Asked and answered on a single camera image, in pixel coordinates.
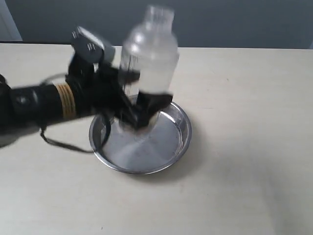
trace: white door frame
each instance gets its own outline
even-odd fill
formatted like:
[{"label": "white door frame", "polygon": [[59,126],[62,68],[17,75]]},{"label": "white door frame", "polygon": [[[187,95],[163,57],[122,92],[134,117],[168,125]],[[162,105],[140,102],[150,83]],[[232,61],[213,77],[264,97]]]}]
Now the white door frame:
[{"label": "white door frame", "polygon": [[5,0],[0,0],[0,41],[22,41]]}]

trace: plastic bottle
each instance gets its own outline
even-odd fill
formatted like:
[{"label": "plastic bottle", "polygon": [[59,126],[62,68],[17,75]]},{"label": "plastic bottle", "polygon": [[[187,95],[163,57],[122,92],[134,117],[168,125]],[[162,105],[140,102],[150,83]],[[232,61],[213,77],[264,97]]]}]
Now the plastic bottle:
[{"label": "plastic bottle", "polygon": [[123,44],[120,68],[140,71],[140,78],[124,86],[127,95],[135,97],[139,90],[153,94],[168,90],[179,59],[173,19],[173,10],[150,5],[144,21],[130,32]]}]

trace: table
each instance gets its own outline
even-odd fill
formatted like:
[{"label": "table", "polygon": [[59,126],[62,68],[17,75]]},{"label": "table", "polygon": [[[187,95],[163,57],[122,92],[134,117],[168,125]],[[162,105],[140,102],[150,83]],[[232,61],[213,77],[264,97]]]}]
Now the table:
[{"label": "table", "polygon": [[[0,73],[36,84],[65,72],[72,52],[1,44]],[[311,234],[312,74],[309,50],[180,48],[170,89],[192,121],[184,157],[132,176],[39,134],[20,139],[0,150],[1,234]],[[87,148],[91,119],[47,135]]]}]

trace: black cable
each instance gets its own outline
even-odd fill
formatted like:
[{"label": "black cable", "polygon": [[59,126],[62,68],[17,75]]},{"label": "black cable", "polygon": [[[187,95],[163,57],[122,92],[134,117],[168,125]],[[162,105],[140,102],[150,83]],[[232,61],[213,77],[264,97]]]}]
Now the black cable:
[{"label": "black cable", "polygon": [[[66,76],[65,73],[59,73],[59,74],[55,74],[53,76],[50,76],[46,79],[44,79],[41,83],[40,83],[40,86],[44,86],[44,85],[47,85],[49,82],[51,82],[52,80],[54,79],[57,79],[57,78],[60,78],[62,76]],[[101,112],[101,117],[103,119],[103,123],[104,123],[104,126],[106,128],[106,133],[105,133],[105,136],[104,136],[104,139],[102,140],[101,142],[101,145],[99,148],[97,149],[94,149],[94,150],[85,150],[85,149],[82,149],[80,147],[77,147],[75,145],[72,145],[72,144],[69,144],[69,143],[64,143],[64,142],[60,142],[60,141],[56,141],[56,140],[53,140],[53,139],[50,139],[50,138],[47,138],[45,136],[45,131],[46,131],[46,128],[47,126],[46,125],[42,125],[40,127],[41,129],[41,132],[40,132],[40,136],[43,138],[43,140],[48,143],[48,144],[51,144],[53,146],[56,146],[56,147],[60,147],[60,148],[64,148],[64,149],[68,149],[68,150],[72,150],[72,151],[76,151],[76,152],[81,152],[81,153],[94,153],[94,152],[99,152],[103,147],[104,145],[108,142],[109,140],[109,137],[110,137],[110,133],[111,133],[111,122],[110,122],[110,118],[109,116],[107,115],[107,113],[105,111]]]}]

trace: gray wall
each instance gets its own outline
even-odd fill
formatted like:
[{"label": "gray wall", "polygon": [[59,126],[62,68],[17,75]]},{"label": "gray wall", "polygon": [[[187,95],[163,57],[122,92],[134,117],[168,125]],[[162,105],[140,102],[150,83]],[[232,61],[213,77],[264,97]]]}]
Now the gray wall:
[{"label": "gray wall", "polygon": [[[26,42],[68,42],[76,25],[120,45],[146,0],[6,0]],[[176,11],[181,47],[309,48],[313,0],[155,0]]]}]

